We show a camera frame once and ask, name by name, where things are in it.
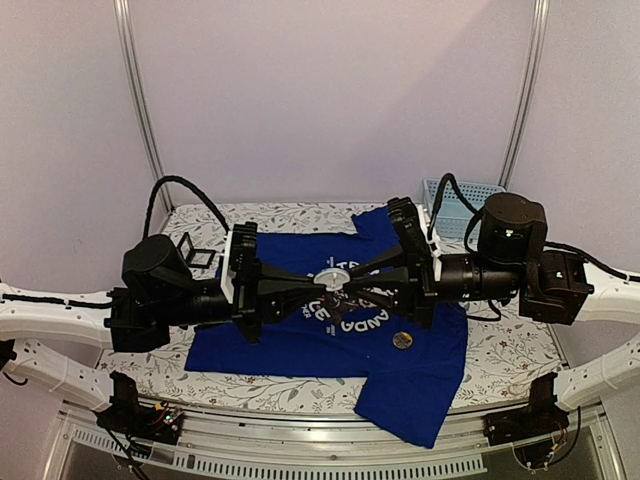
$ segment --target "small black square object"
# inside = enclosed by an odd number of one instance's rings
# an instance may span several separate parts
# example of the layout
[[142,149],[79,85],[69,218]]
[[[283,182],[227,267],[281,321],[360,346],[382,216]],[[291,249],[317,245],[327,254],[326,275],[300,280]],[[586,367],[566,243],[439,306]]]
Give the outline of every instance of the small black square object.
[[[182,235],[182,238],[178,242],[178,251],[182,258],[186,262],[189,268],[209,268],[213,263],[213,257],[217,253],[215,250],[209,250],[206,248],[193,248],[193,242],[191,241],[191,236],[189,232],[185,232]],[[196,263],[195,258],[196,255],[205,255],[206,261],[202,263]]]

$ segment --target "floral patterned surface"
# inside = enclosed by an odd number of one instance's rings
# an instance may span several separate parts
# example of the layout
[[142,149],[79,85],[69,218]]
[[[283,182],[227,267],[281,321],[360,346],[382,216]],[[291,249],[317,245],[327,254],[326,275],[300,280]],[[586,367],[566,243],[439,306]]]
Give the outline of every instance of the floral patterned surface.
[[[229,224],[258,223],[261,232],[356,233],[351,216],[373,204],[237,204],[221,205]],[[201,205],[176,209],[164,233],[178,242],[189,232],[196,248],[224,249],[224,232]],[[459,252],[459,242],[443,242],[445,252]],[[194,270],[194,277],[211,276],[217,266]],[[483,303],[466,306],[469,314],[493,317]],[[517,302],[501,308],[499,323],[469,321],[466,371],[452,408],[482,407],[520,401],[531,380],[561,368],[562,360],[549,328],[518,317]],[[140,393],[192,405],[262,411],[351,413],[364,378],[292,378],[185,372],[193,329],[172,329],[171,343],[150,353],[105,351],[100,367],[134,378]]]

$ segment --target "table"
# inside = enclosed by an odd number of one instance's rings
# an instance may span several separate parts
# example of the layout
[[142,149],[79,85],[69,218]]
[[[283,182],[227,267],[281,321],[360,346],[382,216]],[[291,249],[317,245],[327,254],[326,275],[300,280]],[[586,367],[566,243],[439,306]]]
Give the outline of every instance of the table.
[[[260,232],[356,233],[351,216],[376,204],[259,203],[226,204],[220,210],[229,224],[254,221]],[[196,248],[224,250],[224,231],[203,205],[184,205],[171,215],[164,233],[178,242],[189,232]],[[445,253],[464,251],[461,242],[443,242]],[[212,276],[193,270],[195,278]],[[467,305],[469,313],[492,317],[484,303]],[[517,315],[517,301],[502,308],[499,323],[469,321],[466,371],[451,412],[518,403],[526,399],[530,382],[560,370],[564,360],[546,324]],[[291,378],[258,375],[185,372],[193,340],[192,328],[173,328],[171,343],[149,353],[104,351],[100,368],[129,375],[140,394],[191,406],[304,414],[355,415],[364,378]]]

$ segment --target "black cable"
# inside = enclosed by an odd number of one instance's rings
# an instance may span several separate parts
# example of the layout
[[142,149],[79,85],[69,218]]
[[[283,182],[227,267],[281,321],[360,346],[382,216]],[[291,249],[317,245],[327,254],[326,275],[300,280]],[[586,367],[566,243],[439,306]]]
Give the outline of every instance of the black cable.
[[571,446],[569,447],[569,450],[567,450],[567,453],[565,453],[558,460],[555,460],[555,461],[552,460],[549,463],[549,466],[557,465],[558,463],[562,462],[565,458],[567,458],[569,455],[571,455],[571,452],[576,447],[576,443],[578,443],[578,437],[580,436],[580,429],[581,428],[582,428],[582,409],[580,407],[578,407],[578,426],[576,428],[576,434],[573,437],[573,441],[571,442]]
[[18,300],[21,302],[32,302],[32,303],[48,303],[53,305],[68,305],[69,307],[80,307],[80,308],[95,308],[98,310],[107,309],[111,307],[115,307],[120,304],[124,297],[111,300],[106,303],[93,303],[93,302],[81,302],[79,300],[65,300],[64,298],[57,297],[34,297],[32,295],[16,295],[13,293],[6,293],[2,295],[3,300]]
[[147,205],[147,214],[144,219],[144,232],[142,234],[143,239],[149,236],[149,228],[151,225],[151,215],[153,213],[153,205],[156,202],[156,196],[158,195],[158,192],[160,191],[160,188],[162,187],[162,185],[164,185],[167,182],[178,183],[183,187],[186,187],[189,190],[191,190],[191,192],[196,197],[198,197],[200,201],[204,203],[209,210],[211,210],[211,213],[213,213],[213,215],[218,219],[218,221],[222,225],[222,228],[224,228],[225,232],[229,231],[229,224],[225,220],[224,216],[222,215],[220,210],[218,210],[218,207],[216,207],[215,203],[213,203],[202,190],[200,190],[198,187],[196,187],[193,183],[191,183],[186,178],[182,178],[177,175],[166,175],[162,177],[160,180],[158,180],[156,184],[153,186],[153,189],[151,190],[151,195],[149,196],[149,204]]
[[13,383],[14,385],[17,385],[18,387],[24,387],[28,382],[29,379],[25,378],[24,381],[19,382],[16,379],[12,378],[11,376],[9,376],[9,374],[7,372],[2,372],[2,374],[4,375],[4,377],[9,380],[11,383]]
[[131,471],[134,473],[134,475],[139,480],[151,480],[147,476],[147,474],[142,471],[142,468],[140,468],[140,465],[138,464],[138,462],[136,462],[136,460],[133,458],[133,455],[131,455],[131,452],[129,451],[129,449],[124,447],[122,442],[118,440],[118,438],[113,434],[111,430],[109,430],[108,428],[105,428],[105,430],[107,431],[109,436],[113,439],[113,441],[116,442],[116,445],[118,445],[120,450],[122,450],[123,453],[127,456],[127,459],[129,460],[129,465],[131,466]]
[[[583,259],[587,260],[589,263],[593,263],[596,267],[598,267],[603,272],[608,273],[612,277],[620,278],[621,280],[627,280],[627,275],[611,268],[609,265],[602,263],[593,255],[585,252],[584,250],[579,249],[578,247],[574,247],[572,245],[567,245],[566,243],[558,243],[558,242],[544,242],[545,247],[549,248],[557,248],[559,250],[566,250],[567,252],[575,253],[581,256]],[[640,276],[638,275],[629,275],[628,281],[630,282],[640,282]]]
[[469,320],[476,320],[479,322],[499,322],[502,319],[502,312],[498,307],[496,307],[495,303],[493,303],[493,300],[487,300],[487,304],[489,305],[489,308],[491,309],[491,311],[496,314],[495,317],[486,318],[486,317],[480,317],[477,315],[467,315],[467,318]]
[[453,173],[445,173],[440,179],[440,183],[438,184],[438,190],[436,191],[436,196],[433,200],[433,208],[431,210],[431,219],[429,221],[429,229],[427,230],[427,238],[428,240],[433,239],[433,228],[436,224],[436,219],[438,218],[438,212],[442,207],[442,200],[444,198],[444,190],[447,187],[447,183],[451,184],[451,188],[453,192],[456,194],[456,197],[463,203],[467,210],[469,210],[474,215],[478,213],[478,209],[476,209],[469,200],[465,198],[458,186],[458,182],[456,182],[456,177],[453,176]]

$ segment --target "floral tablecloth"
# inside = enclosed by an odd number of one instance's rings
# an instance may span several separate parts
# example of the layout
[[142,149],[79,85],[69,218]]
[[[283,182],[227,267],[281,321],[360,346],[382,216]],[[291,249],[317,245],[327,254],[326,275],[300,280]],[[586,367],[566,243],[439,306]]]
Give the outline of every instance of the floral tablecloth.
[[[229,224],[255,221],[261,232],[356,233],[351,216],[372,204],[235,204],[221,205]],[[189,232],[196,248],[224,250],[224,231],[202,205],[178,207],[164,230],[174,242]],[[463,251],[458,242],[443,249]],[[195,278],[213,275],[194,270]],[[492,317],[483,303],[467,305],[469,313]],[[531,380],[561,368],[561,357],[549,327],[517,315],[517,302],[501,309],[499,323],[469,321],[466,371],[453,409],[521,401]],[[104,351],[100,368],[126,373],[141,394],[191,405],[224,406],[260,411],[351,413],[364,378],[291,378],[185,372],[193,329],[172,329],[171,343],[150,353]]]

